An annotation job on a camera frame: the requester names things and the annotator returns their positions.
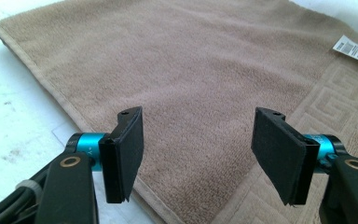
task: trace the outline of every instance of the white label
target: white label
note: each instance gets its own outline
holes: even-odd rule
[[[343,35],[333,47],[334,50],[358,60],[358,44]]]

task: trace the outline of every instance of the white surface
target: white surface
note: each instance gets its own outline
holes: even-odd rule
[[[0,20],[53,2],[56,1],[1,0]],[[358,31],[358,0],[294,2],[337,17]],[[75,132],[78,132],[75,124],[0,41],[0,201],[19,182],[61,153],[67,139]],[[134,200],[106,204],[101,174],[94,173],[94,182],[102,224],[152,223]]]

